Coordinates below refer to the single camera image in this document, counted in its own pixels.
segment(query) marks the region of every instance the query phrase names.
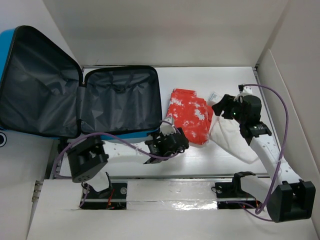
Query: white wall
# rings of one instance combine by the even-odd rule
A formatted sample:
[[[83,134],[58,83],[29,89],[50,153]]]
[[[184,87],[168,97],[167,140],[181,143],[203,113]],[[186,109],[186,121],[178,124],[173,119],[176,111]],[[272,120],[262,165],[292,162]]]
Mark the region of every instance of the white wall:
[[[291,0],[258,73],[263,84],[276,88],[290,105],[285,156],[294,169],[317,187],[313,222],[320,233],[320,1]],[[283,107],[266,93],[279,138]]]
[[[288,0],[44,0],[81,65],[254,66]]]
[[[31,25],[74,58],[41,0],[1,0],[0,5],[0,32]],[[52,139],[5,134],[7,144],[0,148],[0,239],[24,240],[35,181],[44,177]]]

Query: red cloth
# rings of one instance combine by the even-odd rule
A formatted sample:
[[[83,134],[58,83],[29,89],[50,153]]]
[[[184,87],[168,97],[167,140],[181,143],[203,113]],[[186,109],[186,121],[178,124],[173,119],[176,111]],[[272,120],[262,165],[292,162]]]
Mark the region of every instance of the red cloth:
[[[174,125],[182,127],[186,138],[195,144],[204,144],[209,139],[213,110],[203,98],[192,90],[174,89],[167,116],[174,118]]]

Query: wire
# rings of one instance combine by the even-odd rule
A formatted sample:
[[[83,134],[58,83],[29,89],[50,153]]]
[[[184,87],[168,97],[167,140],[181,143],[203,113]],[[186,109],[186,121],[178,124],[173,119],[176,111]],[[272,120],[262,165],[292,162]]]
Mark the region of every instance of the wire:
[[[242,202],[242,201],[226,201],[225,203],[227,203],[227,204],[239,204],[239,206],[240,206],[243,210],[245,210],[248,214],[254,216],[255,218],[260,219],[260,220],[263,220],[263,221],[266,221],[266,222],[273,222],[271,219],[266,219],[266,218],[257,216],[256,214],[254,214],[254,213],[250,212],[248,209],[246,209],[246,208],[244,207],[244,205],[245,205],[245,206],[248,206],[248,207],[250,207],[250,208],[255,209],[255,207],[252,206],[252,205],[249,204],[249,203]]]
[[[246,202],[248,201],[248,197],[249,197],[249,193],[246,193],[246,199],[245,199]]]
[[[85,204],[85,201],[86,201],[86,199],[88,197],[89,189],[90,189],[90,185],[87,183],[85,194],[83,196],[82,202],[79,205],[80,208]]]
[[[111,195],[110,195],[110,197],[108,198],[108,204],[106,205],[107,208],[111,205],[110,202],[111,202],[112,196],[114,195],[114,192],[115,192],[115,189],[112,190]]]
[[[173,126],[175,128],[175,130],[181,134],[181,132],[179,131],[178,128],[176,128],[173,124],[171,124],[170,122],[168,121],[160,121],[160,122],[163,122],[163,123],[167,123],[167,124],[170,124],[171,126]],[[157,156],[157,155],[153,155],[149,152],[146,152],[138,147],[136,147],[135,145],[127,142],[126,140],[123,140],[122,138],[118,137],[118,136],[115,136],[115,135],[112,135],[110,133],[106,133],[106,132],[94,132],[94,133],[90,133],[90,134],[87,134],[87,135],[84,135],[84,136],[80,136],[78,137],[74,142],[72,143],[69,143],[68,146],[66,146],[61,152],[60,154],[54,159],[54,162],[53,162],[53,174],[54,176],[57,178],[57,179],[72,179],[72,177],[70,176],[61,176],[59,173],[57,173],[57,166],[58,166],[58,163],[59,161],[61,161],[64,157],[64,154],[74,145],[76,145],[77,143],[81,142],[82,140],[84,139],[87,139],[89,137],[93,137],[93,136],[107,136],[107,137],[110,137],[110,138],[113,138],[115,140],[118,140],[120,141],[121,143],[127,145],[128,147],[134,149],[134,150],[137,150],[139,151],[140,153],[144,154],[144,155],[147,155],[151,158],[155,158],[155,159],[160,159],[160,160],[168,160],[168,159],[171,159],[171,158],[174,158],[175,156],[178,155],[178,153],[175,153],[171,156]]]
[[[215,194],[217,194],[217,191],[215,191],[214,189],[216,189],[215,186],[211,187],[211,191],[214,192]]]
[[[274,171],[274,175],[272,177],[272,181],[271,181],[271,184],[270,184],[270,188],[269,188],[268,193],[267,193],[267,195],[265,197],[265,200],[263,201],[263,203],[260,203],[259,206],[255,209],[255,214],[258,215],[263,211],[263,209],[265,208],[265,206],[267,205],[267,203],[270,200],[270,197],[271,197],[272,191],[274,189],[274,186],[275,186],[275,183],[276,183],[276,179],[277,179],[277,176],[278,176],[278,173],[279,173],[279,170],[280,170],[281,159],[284,156],[285,146],[286,146],[286,143],[287,143],[287,135],[288,135],[288,127],[289,127],[289,113],[288,113],[288,108],[286,106],[286,103],[285,103],[284,99],[280,96],[279,93],[277,93],[271,87],[260,85],[260,84],[254,84],[254,83],[252,83],[252,84],[244,84],[243,86],[244,87],[253,86],[253,87],[265,88],[265,89],[270,90],[271,92],[273,92],[280,99],[280,101],[281,101],[281,103],[282,103],[282,105],[284,107],[284,111],[285,111],[285,128],[284,128],[283,142],[281,144],[281,150],[280,150],[280,154],[279,154],[278,163],[276,165],[276,168],[275,168],[275,171]]]

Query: open suitcase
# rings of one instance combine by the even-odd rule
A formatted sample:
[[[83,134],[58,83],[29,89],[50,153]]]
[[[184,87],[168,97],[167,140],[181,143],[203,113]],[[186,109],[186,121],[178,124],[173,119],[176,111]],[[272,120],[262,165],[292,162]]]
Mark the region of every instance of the open suitcase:
[[[143,138],[162,120],[159,80],[150,66],[81,67],[41,32],[0,34],[0,126],[51,138],[106,132]]]

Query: white floor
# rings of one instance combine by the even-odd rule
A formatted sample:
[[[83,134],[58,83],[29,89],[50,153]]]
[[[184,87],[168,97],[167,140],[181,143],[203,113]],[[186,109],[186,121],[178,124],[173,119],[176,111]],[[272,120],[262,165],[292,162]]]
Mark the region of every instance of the white floor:
[[[27,240],[318,239],[311,219],[266,222],[242,209],[81,210],[81,191],[70,180],[45,180]]]

